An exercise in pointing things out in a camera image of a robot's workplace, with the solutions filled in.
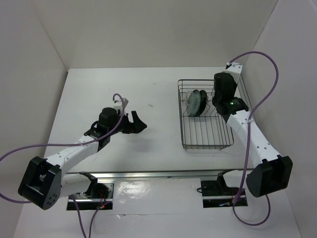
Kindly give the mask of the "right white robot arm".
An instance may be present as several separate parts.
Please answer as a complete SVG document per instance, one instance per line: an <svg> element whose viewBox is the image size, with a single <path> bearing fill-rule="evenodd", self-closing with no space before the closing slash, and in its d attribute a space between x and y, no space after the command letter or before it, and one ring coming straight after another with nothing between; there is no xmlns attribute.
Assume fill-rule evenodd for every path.
<svg viewBox="0 0 317 238"><path fill-rule="evenodd" d="M216 189L228 194L234 187L247 189L254 197L261 197L288 186L293 162L289 156L281 156L265 138L241 98L235 96L237 83L227 72L214 75L214 97L216 111L238 135L249 150L249 160L254 169L243 178L242 170L221 172Z"/></svg>

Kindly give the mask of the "blue patterned ceramic plate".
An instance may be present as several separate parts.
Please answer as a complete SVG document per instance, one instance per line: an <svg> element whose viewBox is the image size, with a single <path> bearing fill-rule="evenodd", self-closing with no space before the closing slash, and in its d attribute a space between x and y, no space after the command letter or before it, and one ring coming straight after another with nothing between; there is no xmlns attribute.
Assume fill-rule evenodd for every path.
<svg viewBox="0 0 317 238"><path fill-rule="evenodd" d="M187 92L186 100L186 113L189 117L194 117L199 110L201 103L201 95L199 90L195 89L193 91Z"/></svg>

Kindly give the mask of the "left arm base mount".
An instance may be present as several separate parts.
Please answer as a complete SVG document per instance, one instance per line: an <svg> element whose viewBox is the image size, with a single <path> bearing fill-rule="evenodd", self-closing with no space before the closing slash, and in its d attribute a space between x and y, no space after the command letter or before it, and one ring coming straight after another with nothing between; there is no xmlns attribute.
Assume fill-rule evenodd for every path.
<svg viewBox="0 0 317 238"><path fill-rule="evenodd" d="M101 210L113 209L113 189L114 183L107 181L98 183L91 195L77 193L74 198L80 211L93 211L101 206Z"/></svg>

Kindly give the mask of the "clear ribbed glass plate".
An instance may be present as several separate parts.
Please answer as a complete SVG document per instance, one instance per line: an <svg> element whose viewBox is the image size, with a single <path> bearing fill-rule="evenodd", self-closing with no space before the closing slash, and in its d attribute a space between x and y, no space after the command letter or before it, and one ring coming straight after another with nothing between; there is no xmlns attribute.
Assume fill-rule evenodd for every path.
<svg viewBox="0 0 317 238"><path fill-rule="evenodd" d="M183 115L186 117L192 117L195 112L195 93L193 91L187 91L183 102Z"/></svg>

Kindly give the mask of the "black round plate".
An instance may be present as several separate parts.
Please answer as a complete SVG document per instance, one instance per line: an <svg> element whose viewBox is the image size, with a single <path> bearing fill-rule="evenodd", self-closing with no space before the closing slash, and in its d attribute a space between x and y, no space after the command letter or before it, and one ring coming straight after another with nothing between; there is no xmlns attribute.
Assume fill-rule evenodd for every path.
<svg viewBox="0 0 317 238"><path fill-rule="evenodd" d="M208 96L205 90L200 90L200 96L201 96L201 100L200 100L198 111L195 114L196 117L199 117L204 112L208 102Z"/></svg>

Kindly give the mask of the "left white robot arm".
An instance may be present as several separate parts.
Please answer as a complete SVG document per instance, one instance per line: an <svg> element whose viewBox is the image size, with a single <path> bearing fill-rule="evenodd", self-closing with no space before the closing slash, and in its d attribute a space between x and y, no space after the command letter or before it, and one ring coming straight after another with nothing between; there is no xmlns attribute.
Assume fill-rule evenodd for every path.
<svg viewBox="0 0 317 238"><path fill-rule="evenodd" d="M100 194L106 198L108 189L88 172L68 172L89 156L97 154L117 133L138 134L147 128L136 111L132 121L121 109L104 108L99 119L78 140L76 146L46 158L34 157L28 164L18 194L43 210L51 208L59 198L81 193L87 198Z"/></svg>

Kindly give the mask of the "aluminium front rail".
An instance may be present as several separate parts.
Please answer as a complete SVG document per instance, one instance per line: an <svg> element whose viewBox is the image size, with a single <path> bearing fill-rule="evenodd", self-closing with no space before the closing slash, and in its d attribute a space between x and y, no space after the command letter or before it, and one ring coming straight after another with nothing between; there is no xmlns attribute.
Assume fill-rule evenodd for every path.
<svg viewBox="0 0 317 238"><path fill-rule="evenodd" d="M183 170L183 171L140 171L140 172L89 172L97 178L105 179L157 179L182 177L212 177L218 173L229 171L220 170Z"/></svg>

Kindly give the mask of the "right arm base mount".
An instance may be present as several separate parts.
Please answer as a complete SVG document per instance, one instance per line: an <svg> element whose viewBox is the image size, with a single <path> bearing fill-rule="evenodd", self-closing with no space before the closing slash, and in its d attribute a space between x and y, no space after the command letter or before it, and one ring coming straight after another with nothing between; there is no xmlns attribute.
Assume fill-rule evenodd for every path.
<svg viewBox="0 0 317 238"><path fill-rule="evenodd" d="M233 206L237 187L227 187L216 180L203 180L196 191L202 195L203 208L225 208Z"/></svg>

